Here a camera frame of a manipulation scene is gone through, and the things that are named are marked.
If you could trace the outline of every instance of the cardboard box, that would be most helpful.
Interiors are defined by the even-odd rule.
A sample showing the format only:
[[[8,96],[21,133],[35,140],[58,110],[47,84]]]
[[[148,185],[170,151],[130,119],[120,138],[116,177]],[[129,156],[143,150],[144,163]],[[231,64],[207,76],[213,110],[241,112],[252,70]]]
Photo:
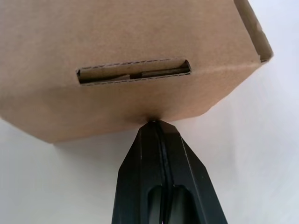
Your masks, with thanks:
[[[0,116],[47,142],[201,115],[272,57],[246,0],[0,5]]]

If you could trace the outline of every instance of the white surface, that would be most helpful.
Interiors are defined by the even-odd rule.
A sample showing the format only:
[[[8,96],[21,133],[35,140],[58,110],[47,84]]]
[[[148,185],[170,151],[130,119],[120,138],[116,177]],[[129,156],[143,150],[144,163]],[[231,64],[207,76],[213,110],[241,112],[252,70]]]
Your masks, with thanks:
[[[275,57],[208,113],[174,125],[207,167],[230,224],[297,224],[299,2],[250,2]],[[54,146],[0,121],[0,223],[111,223],[136,133]]]

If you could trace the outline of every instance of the clamp jaw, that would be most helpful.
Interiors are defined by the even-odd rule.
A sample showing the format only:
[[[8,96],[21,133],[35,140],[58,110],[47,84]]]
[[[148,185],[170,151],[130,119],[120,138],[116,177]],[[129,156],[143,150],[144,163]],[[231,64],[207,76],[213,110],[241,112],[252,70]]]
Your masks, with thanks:
[[[123,161],[112,224],[227,224],[205,166],[176,127],[141,127]]]

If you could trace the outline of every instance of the black plastic tool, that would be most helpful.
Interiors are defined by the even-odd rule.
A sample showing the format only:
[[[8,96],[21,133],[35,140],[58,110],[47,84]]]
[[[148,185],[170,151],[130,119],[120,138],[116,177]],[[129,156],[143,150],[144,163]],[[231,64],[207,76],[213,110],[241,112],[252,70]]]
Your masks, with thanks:
[[[175,126],[139,129],[119,169],[112,224],[227,224],[205,166]]]

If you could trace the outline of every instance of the handle cutout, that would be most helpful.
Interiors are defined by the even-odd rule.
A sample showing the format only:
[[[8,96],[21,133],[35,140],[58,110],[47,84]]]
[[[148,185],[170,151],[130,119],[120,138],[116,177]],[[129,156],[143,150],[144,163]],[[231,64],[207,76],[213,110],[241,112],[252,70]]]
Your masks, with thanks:
[[[191,68],[185,59],[162,59],[128,63],[104,64],[77,70],[80,84],[110,84],[145,79],[189,75]]]

